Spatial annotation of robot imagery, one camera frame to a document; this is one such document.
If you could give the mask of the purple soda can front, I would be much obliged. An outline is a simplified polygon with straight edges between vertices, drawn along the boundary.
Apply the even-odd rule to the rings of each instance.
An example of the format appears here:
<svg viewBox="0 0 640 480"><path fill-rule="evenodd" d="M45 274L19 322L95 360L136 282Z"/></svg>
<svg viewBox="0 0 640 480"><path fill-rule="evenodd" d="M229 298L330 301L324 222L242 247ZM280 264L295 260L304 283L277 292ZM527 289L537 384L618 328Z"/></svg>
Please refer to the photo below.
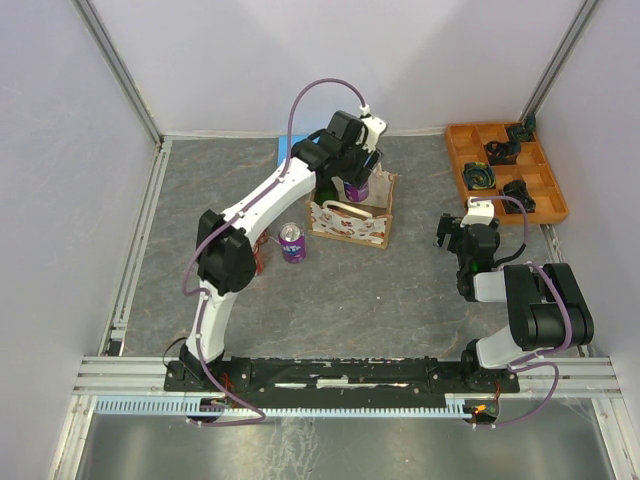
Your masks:
<svg viewBox="0 0 640 480"><path fill-rule="evenodd" d="M306 258L305 236L298 224L285 223L278 233L278 241L286 262L295 264Z"/></svg>

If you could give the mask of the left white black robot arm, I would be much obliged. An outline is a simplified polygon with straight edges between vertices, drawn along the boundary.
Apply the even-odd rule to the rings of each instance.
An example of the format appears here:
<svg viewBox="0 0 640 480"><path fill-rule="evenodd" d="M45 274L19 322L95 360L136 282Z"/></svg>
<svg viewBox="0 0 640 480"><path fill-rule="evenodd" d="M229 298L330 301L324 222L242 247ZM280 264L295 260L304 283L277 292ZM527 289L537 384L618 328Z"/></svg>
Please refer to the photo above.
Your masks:
<svg viewBox="0 0 640 480"><path fill-rule="evenodd" d="M381 158L377 144L387 123L379 117L333 114L328 126L288 143L287 156L265 181L220 214L198 223L196 250L181 284L199 299L196 318L179 358L187 379L209 390L221 378L225 331L238 293L256 273L253 248L267 227L316 187L339 178L360 187Z"/></svg>

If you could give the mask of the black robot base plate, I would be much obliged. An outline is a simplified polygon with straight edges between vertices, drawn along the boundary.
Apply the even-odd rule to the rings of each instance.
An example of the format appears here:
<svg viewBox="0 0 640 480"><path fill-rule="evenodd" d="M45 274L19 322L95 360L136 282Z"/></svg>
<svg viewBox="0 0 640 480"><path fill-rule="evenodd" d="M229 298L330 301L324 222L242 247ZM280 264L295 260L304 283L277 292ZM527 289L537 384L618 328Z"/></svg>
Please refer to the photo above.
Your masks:
<svg viewBox="0 0 640 480"><path fill-rule="evenodd" d="M232 357L210 372L260 409L440 408L447 394L518 393L516 374L462 361Z"/></svg>

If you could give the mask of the purple soda can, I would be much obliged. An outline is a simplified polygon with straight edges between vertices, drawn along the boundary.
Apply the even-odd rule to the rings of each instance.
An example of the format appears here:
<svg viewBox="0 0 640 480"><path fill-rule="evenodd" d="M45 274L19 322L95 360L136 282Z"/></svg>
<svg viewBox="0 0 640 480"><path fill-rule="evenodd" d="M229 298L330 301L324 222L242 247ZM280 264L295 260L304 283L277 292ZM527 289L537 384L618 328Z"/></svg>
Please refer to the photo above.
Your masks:
<svg viewBox="0 0 640 480"><path fill-rule="evenodd" d="M369 197L369 184L364 183L361 186L355 186L348 182L345 182L344 194L348 201L353 203L361 203Z"/></svg>
<svg viewBox="0 0 640 480"><path fill-rule="evenodd" d="M278 241L286 262L295 264L306 258L305 236L298 224L285 223L278 233Z"/></svg>

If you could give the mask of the red soda can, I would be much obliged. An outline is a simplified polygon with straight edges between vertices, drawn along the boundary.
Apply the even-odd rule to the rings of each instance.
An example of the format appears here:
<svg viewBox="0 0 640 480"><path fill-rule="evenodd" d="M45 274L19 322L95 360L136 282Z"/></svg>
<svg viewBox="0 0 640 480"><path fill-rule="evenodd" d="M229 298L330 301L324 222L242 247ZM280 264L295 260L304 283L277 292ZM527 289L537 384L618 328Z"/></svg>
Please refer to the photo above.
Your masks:
<svg viewBox="0 0 640 480"><path fill-rule="evenodd" d="M270 235L267 229L265 229L260 236L258 237L256 243L258 245L264 245L265 243L267 243L270 239Z"/></svg>
<svg viewBox="0 0 640 480"><path fill-rule="evenodd" d="M256 249L253 252L254 260L256 263L256 274L261 275L264 271L264 258L260 249Z"/></svg>

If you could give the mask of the patterned canvas tote bag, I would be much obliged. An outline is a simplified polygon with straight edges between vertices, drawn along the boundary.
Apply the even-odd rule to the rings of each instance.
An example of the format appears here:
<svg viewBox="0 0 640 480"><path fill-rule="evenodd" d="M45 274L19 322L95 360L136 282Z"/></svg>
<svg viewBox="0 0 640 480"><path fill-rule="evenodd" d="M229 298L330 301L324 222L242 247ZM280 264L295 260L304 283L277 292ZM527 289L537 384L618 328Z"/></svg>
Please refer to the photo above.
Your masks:
<svg viewBox="0 0 640 480"><path fill-rule="evenodd" d="M317 195L314 189L306 200L307 230L311 235L362 246L386 249L393 221L393 202L398 175L374 168L368 193L361 202L349 200L344 183L335 178L334 196Z"/></svg>

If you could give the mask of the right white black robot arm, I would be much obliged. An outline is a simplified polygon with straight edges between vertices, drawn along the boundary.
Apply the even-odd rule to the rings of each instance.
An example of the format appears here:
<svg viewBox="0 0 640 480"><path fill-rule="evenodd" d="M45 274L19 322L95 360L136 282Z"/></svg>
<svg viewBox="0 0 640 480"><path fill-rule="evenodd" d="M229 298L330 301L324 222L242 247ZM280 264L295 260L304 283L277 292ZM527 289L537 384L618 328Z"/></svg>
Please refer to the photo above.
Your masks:
<svg viewBox="0 0 640 480"><path fill-rule="evenodd" d="M468 302L503 303L507 325L467 344L457 362L436 364L430 379L459 392L517 392L518 375L538 357L589 344L594 322L571 267L510 264L524 253L497 259L499 221L441 215L435 244L457 259L456 287Z"/></svg>

